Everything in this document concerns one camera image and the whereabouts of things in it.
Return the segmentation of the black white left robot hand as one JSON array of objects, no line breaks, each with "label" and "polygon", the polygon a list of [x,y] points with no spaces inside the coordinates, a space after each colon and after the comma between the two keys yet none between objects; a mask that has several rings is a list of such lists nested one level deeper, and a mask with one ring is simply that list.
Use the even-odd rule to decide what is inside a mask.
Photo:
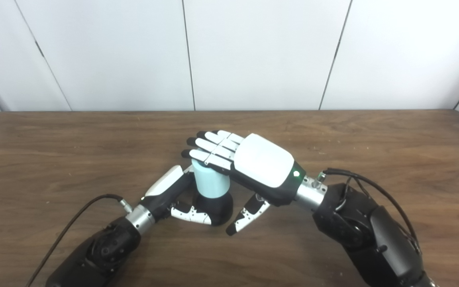
[{"label": "black white left robot hand", "polygon": [[146,191],[139,204],[145,208],[146,216],[151,216],[155,223],[173,216],[187,222],[211,225],[212,221],[206,212],[177,199],[194,182],[191,165],[185,170],[175,165]]}]

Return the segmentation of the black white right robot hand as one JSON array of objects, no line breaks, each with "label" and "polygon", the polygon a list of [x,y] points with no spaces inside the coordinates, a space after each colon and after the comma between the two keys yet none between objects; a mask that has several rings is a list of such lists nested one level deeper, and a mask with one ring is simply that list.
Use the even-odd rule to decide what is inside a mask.
[{"label": "black white right robot hand", "polygon": [[254,192],[226,233],[233,236],[259,217],[268,207],[291,204],[306,171],[291,153],[266,138],[251,133],[245,138],[224,130],[200,131],[186,143],[183,158],[228,175]]}]

